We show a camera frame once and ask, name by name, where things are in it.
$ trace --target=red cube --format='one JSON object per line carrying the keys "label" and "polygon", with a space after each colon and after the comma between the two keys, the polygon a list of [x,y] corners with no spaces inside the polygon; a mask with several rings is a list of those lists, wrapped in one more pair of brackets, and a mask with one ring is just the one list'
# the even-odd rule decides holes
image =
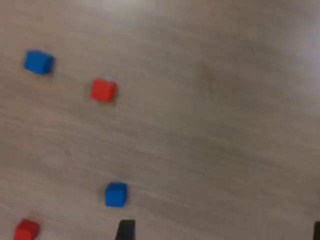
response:
{"label": "red cube", "polygon": [[115,82],[97,78],[92,84],[91,97],[99,102],[110,103],[115,98],[116,90]]}
{"label": "red cube", "polygon": [[34,221],[23,219],[14,231],[14,240],[34,240],[40,225]]}

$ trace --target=cube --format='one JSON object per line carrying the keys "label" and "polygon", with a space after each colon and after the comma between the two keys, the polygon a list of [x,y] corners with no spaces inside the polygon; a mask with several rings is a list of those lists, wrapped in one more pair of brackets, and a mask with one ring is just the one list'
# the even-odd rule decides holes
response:
{"label": "cube", "polygon": [[115,240],[135,240],[136,221],[134,219],[123,219],[119,222]]}
{"label": "cube", "polygon": [[107,207],[122,208],[127,201],[128,186],[123,182],[111,182],[105,189],[105,205]]}
{"label": "cube", "polygon": [[316,221],[313,225],[313,240],[320,239],[320,221]]}
{"label": "cube", "polygon": [[49,74],[55,62],[55,58],[40,50],[29,50],[26,52],[24,68],[39,75]]}
{"label": "cube", "polygon": [[91,98],[99,102],[110,103],[115,98],[116,90],[117,84],[115,82],[97,78],[92,84]]}
{"label": "cube", "polygon": [[39,224],[23,219],[14,231],[14,240],[34,240],[39,232]]}

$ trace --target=blue cube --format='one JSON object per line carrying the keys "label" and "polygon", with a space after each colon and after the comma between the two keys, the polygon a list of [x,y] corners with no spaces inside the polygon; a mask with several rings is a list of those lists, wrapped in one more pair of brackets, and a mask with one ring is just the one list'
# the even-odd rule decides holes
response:
{"label": "blue cube", "polygon": [[122,208],[127,201],[128,186],[123,182],[110,182],[105,189],[105,205],[107,207]]}
{"label": "blue cube", "polygon": [[24,68],[39,75],[49,74],[55,62],[54,56],[40,50],[26,52]]}

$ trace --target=toy block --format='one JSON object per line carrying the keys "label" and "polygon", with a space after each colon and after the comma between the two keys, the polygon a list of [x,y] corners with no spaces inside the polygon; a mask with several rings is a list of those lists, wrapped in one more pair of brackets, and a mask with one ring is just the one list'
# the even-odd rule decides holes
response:
{"label": "toy block", "polygon": [[122,208],[127,201],[128,186],[123,182],[111,182],[105,189],[105,205],[107,207]]}
{"label": "toy block", "polygon": [[14,240],[34,240],[39,232],[39,224],[23,219],[14,231]]}
{"label": "toy block", "polygon": [[110,103],[115,98],[116,90],[115,82],[97,78],[92,84],[91,97],[99,102]]}
{"label": "toy block", "polygon": [[26,52],[24,68],[39,75],[49,74],[52,71],[55,58],[40,50],[29,50]]}

